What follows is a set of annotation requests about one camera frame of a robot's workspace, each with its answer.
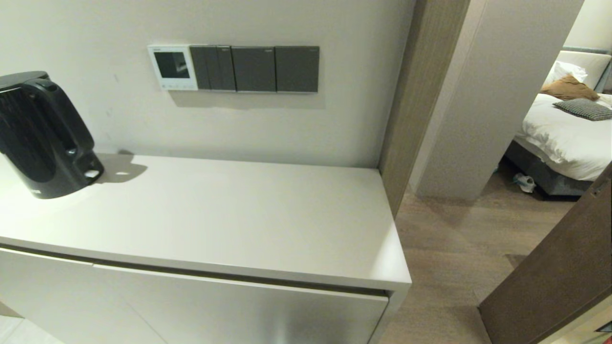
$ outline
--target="gray light switch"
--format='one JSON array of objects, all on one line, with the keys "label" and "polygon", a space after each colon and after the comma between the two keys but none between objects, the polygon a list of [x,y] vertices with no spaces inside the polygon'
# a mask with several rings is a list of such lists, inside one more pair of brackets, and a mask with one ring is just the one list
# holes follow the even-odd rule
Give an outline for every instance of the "gray light switch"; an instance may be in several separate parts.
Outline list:
[{"label": "gray light switch", "polygon": [[275,47],[278,92],[319,90],[319,47]]},{"label": "gray light switch", "polygon": [[192,45],[190,49],[199,89],[236,90],[229,47]]},{"label": "gray light switch", "polygon": [[276,92],[274,47],[231,47],[238,92]]}]

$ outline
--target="cabinet countertop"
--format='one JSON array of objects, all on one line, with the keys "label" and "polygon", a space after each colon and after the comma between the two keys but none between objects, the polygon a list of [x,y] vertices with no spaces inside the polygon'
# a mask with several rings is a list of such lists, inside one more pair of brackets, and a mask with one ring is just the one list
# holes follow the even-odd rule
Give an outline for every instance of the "cabinet countertop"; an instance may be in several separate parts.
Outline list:
[{"label": "cabinet countertop", "polygon": [[98,157],[96,183],[51,200],[0,159],[0,244],[300,282],[411,283],[378,170]]}]

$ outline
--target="cabinet door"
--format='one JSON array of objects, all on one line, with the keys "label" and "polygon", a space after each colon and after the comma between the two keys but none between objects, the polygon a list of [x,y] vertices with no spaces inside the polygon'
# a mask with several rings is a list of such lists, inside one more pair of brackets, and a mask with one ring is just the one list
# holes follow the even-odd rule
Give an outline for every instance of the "cabinet door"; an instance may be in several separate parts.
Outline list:
[{"label": "cabinet door", "polygon": [[163,344],[91,263],[0,249],[0,300],[65,344]]},{"label": "cabinet door", "polygon": [[100,266],[168,344],[366,344],[384,296]]}]

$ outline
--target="wooden door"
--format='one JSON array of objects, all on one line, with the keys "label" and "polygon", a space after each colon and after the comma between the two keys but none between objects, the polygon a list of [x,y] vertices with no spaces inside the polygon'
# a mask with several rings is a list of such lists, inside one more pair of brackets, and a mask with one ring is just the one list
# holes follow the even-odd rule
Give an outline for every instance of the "wooden door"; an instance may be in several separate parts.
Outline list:
[{"label": "wooden door", "polygon": [[536,344],[612,294],[612,163],[481,304],[493,344]]}]

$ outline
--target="black kettle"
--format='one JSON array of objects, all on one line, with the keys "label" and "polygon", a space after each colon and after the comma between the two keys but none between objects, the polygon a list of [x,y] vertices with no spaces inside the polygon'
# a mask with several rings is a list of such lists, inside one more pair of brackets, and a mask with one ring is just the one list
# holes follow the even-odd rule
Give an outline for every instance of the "black kettle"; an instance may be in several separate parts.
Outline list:
[{"label": "black kettle", "polygon": [[0,77],[0,152],[37,198],[56,198],[104,172],[94,139],[46,72]]}]

